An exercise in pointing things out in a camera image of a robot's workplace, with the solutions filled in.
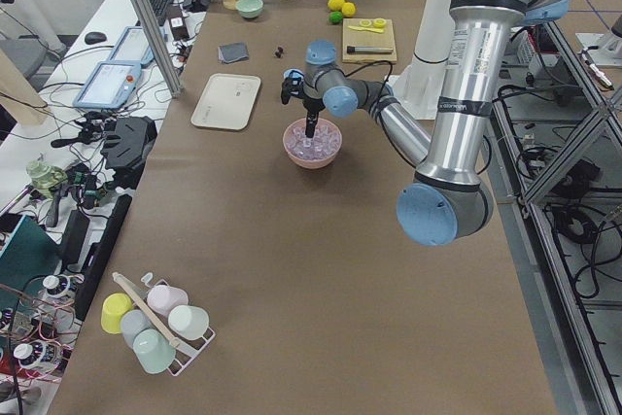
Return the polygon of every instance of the gray cup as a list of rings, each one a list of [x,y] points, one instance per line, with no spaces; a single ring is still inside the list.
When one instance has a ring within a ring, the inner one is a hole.
[[[141,310],[131,310],[121,318],[121,333],[130,349],[134,347],[134,339],[145,329],[153,329],[152,322]]]

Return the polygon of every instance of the yellow cup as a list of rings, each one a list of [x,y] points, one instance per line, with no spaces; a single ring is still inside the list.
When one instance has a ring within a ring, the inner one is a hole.
[[[127,294],[108,295],[101,309],[101,328],[109,334],[121,334],[121,318],[133,307]]]

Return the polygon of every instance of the cutting board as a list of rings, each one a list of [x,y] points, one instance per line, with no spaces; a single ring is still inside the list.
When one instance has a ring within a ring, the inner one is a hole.
[[[384,33],[370,31],[355,31],[348,25],[359,26],[363,18],[344,18],[341,43],[341,59],[345,63],[367,63],[376,60],[389,60],[397,63],[396,37],[393,32],[393,22],[387,19]],[[348,46],[372,46],[375,48],[393,48],[393,53],[347,53]]]

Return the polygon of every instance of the white desk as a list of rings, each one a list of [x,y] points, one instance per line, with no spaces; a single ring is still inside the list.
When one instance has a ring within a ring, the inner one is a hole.
[[[204,17],[205,14],[192,14],[186,18],[190,34],[190,43],[192,36],[198,32],[198,28]],[[105,0],[66,55],[85,51],[96,46],[113,46],[123,30],[127,26],[134,25],[136,20],[137,16],[129,0]],[[172,35],[168,22],[165,23],[165,27],[168,38],[167,48],[169,52],[175,52],[177,48],[172,43]],[[84,41],[89,31],[101,31],[106,34],[108,39],[104,43],[89,46]],[[110,48],[100,48],[72,55],[56,67],[48,80],[48,84],[64,82],[84,83],[95,64],[101,60],[105,60],[110,54],[110,51]],[[173,62],[181,66],[181,63],[177,62],[175,58],[173,58]],[[171,96],[154,62],[143,71],[143,75],[136,89],[137,91],[132,94],[128,102],[135,101],[138,93],[141,104],[139,106],[129,106],[131,115],[136,117],[148,116],[156,120],[156,126],[159,129],[159,124],[166,114]],[[71,103],[79,90],[79,86],[53,86],[42,90],[40,94],[43,99],[51,105],[49,110],[53,112],[57,119],[60,121],[72,121],[79,118],[81,115],[79,110],[71,107]],[[30,180],[25,171],[25,165],[28,161],[43,155],[45,162],[61,168],[68,167],[77,162],[77,158],[69,152],[67,147],[54,149],[50,145],[50,142],[57,138],[75,137],[79,131],[75,126],[63,124],[60,121],[58,122],[58,124],[61,125],[59,129],[52,117],[48,117],[46,122],[41,126],[22,126],[17,124],[12,134],[0,145],[0,178],[2,180],[2,184],[0,184],[0,206],[7,204],[29,183]],[[26,140],[19,138],[19,136],[34,139]],[[75,145],[75,149],[84,157],[93,157],[93,164],[101,160],[99,148],[100,145],[97,143]],[[108,180],[110,180],[112,172],[108,172],[107,176]],[[27,199],[22,200],[21,203],[13,209],[13,212],[18,212],[22,209],[26,202]],[[89,211],[89,213],[107,216],[110,214],[113,204],[114,203],[108,203],[101,208]],[[72,209],[75,209],[75,201],[70,197],[63,198],[60,203],[58,226],[52,229],[52,238],[56,240],[60,238],[60,234],[66,226],[67,218]],[[47,207],[42,206],[42,212],[45,213],[46,210]],[[104,226],[104,219],[91,218],[89,227],[90,241],[97,240],[97,235],[101,235]],[[24,407],[26,413],[29,415],[43,415],[47,413],[57,389],[57,385],[55,384],[40,384],[40,386],[43,389],[41,401],[33,407]],[[0,412],[8,411],[17,412],[17,402],[15,400],[0,403]]]

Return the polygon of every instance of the green bowl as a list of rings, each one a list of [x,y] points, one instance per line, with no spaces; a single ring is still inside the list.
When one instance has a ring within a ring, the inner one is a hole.
[[[263,10],[262,0],[238,0],[235,8],[243,18],[257,18]]]

